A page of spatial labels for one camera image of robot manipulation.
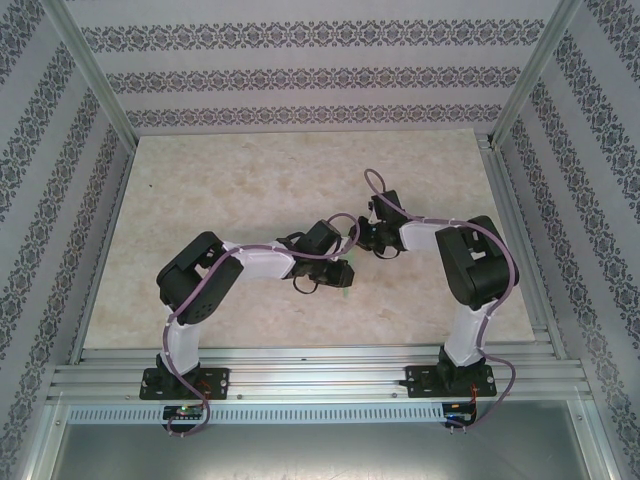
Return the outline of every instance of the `beige marble floor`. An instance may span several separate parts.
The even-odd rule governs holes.
[[[471,130],[142,138],[85,347],[159,347],[166,311],[156,274],[204,230],[236,243],[267,242],[335,212],[366,215],[366,167],[379,170],[414,214],[498,221]],[[204,323],[201,346],[446,339],[456,304],[437,253],[385,262],[355,250],[348,258],[356,277],[346,290],[305,296],[290,281],[236,284]],[[519,289],[488,335],[533,340]]]

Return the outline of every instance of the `patterned wallpaper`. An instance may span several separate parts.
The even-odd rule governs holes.
[[[569,353],[640,478],[640,5],[587,0],[503,146]]]
[[[35,0],[0,29],[0,479],[66,363],[129,156]]]
[[[489,132],[557,0],[69,1],[141,135]]]

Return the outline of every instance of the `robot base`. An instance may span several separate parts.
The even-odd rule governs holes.
[[[160,355],[157,368],[147,368],[142,376],[140,400],[198,400],[191,391],[165,367]],[[200,364],[184,375],[184,379],[210,400],[226,400],[229,389],[228,368],[201,368]]]
[[[484,359],[468,367],[455,366],[444,348],[440,349],[437,365],[409,365],[405,367],[406,380],[400,385],[407,387],[409,398],[470,397],[475,387],[477,397],[495,397],[493,370]]]

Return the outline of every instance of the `purple cable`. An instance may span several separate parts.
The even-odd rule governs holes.
[[[171,370],[171,373],[178,379],[180,383],[182,383],[196,397],[202,400],[202,403],[207,411],[204,421],[199,425],[196,425],[195,427],[193,427],[188,432],[178,433],[171,430],[171,424],[173,423],[173,420],[177,417],[170,418],[169,421],[167,422],[167,431],[169,432],[170,436],[188,437],[188,436],[194,435],[198,433],[200,430],[202,430],[203,428],[205,428],[209,423],[209,420],[211,419],[211,406],[209,405],[209,401],[207,400],[207,398],[197,388],[195,388],[189,382],[187,382],[182,375],[180,375],[180,373],[178,372],[178,369],[173,363],[173,360],[169,352],[169,328],[171,327],[171,324],[180,315],[182,315],[182,313],[187,308],[189,308],[189,305],[191,305],[191,303],[200,294],[202,289],[209,282],[209,279],[211,279],[211,277],[216,272],[216,270],[220,267],[220,265],[222,265],[222,262],[224,262],[227,258],[229,258],[234,253],[240,252],[242,250],[272,250],[274,252],[285,253],[287,255],[293,255],[294,257],[308,258],[311,260],[331,260],[332,258],[338,258],[346,254],[347,252],[349,252],[349,250],[351,250],[356,245],[356,243],[358,242],[358,238],[360,238],[360,225],[358,224],[358,220],[356,220],[356,218],[353,215],[350,215],[348,213],[336,213],[335,215],[332,215],[331,217],[329,217],[327,221],[331,223],[332,220],[339,217],[348,218],[354,223],[356,227],[356,232],[354,237],[350,239],[345,244],[344,248],[342,248],[341,250],[335,253],[331,253],[329,255],[310,255],[308,253],[294,252],[292,250],[287,250],[286,248],[272,247],[270,245],[243,245],[241,247],[232,248],[231,250],[228,250],[225,253],[223,253],[220,256],[220,258],[218,258],[218,260],[215,261],[215,263],[211,266],[211,268],[209,269],[207,274],[204,276],[204,278],[200,281],[200,283],[198,283],[198,286],[193,290],[193,292],[191,292],[191,295],[189,295],[187,299],[184,302],[182,302],[182,305],[180,305],[175,312],[169,315],[169,318],[167,319],[167,323],[165,323],[164,330],[162,331],[162,349],[164,351],[165,358],[167,359],[169,370]]]
[[[369,185],[369,188],[371,188],[373,193],[375,193],[380,198],[380,200],[385,202],[389,207],[393,208],[396,212],[401,213],[402,215],[416,222],[428,223],[431,225],[450,225],[450,226],[461,226],[461,227],[471,228],[483,234],[485,237],[489,238],[500,249],[500,251],[504,255],[504,258],[507,260],[507,266],[509,268],[509,283],[507,284],[507,289],[504,291],[504,293],[498,299],[498,301],[493,305],[491,305],[491,307],[489,307],[489,309],[485,313],[485,316],[482,319],[482,323],[480,324],[480,330],[478,331],[478,336],[476,337],[476,347],[480,352],[480,354],[487,360],[491,360],[492,362],[502,363],[503,365],[506,365],[507,367],[509,367],[509,369],[511,370],[511,379],[509,380],[507,387],[504,389],[500,397],[498,397],[498,400],[496,400],[495,403],[491,406],[489,411],[485,413],[482,417],[480,417],[476,422],[474,422],[469,427],[467,427],[469,429],[475,428],[477,425],[484,422],[486,418],[489,415],[491,415],[498,406],[500,406],[500,404],[504,401],[507,395],[509,395],[509,392],[513,388],[513,384],[516,382],[516,367],[511,362],[503,358],[489,355],[485,353],[485,351],[482,349],[482,340],[484,338],[485,331],[487,330],[487,326],[489,325],[489,320],[491,319],[491,315],[493,315],[496,309],[505,302],[507,297],[511,294],[511,291],[513,290],[513,287],[515,285],[516,269],[515,269],[515,264],[513,262],[513,257],[511,256],[511,252],[509,252],[509,249],[507,249],[507,246],[504,244],[502,240],[500,240],[500,238],[498,238],[496,235],[491,233],[486,228],[476,225],[475,223],[470,223],[470,222],[465,222],[462,220],[455,220],[455,219],[445,220],[441,218],[425,218],[425,217],[418,217],[415,215],[411,215],[407,211],[403,210],[402,208],[398,207],[396,204],[394,204],[393,202],[391,202],[390,200],[382,196],[382,193],[375,187],[373,182],[369,179],[369,174],[375,175],[378,178],[378,180],[380,180],[380,182],[382,183],[383,191],[386,191],[386,185],[385,185],[384,179],[382,178],[382,175],[380,175],[377,171],[375,171],[372,168],[367,168],[364,171],[364,179]],[[454,424],[458,423],[451,420],[449,420],[449,422]]]

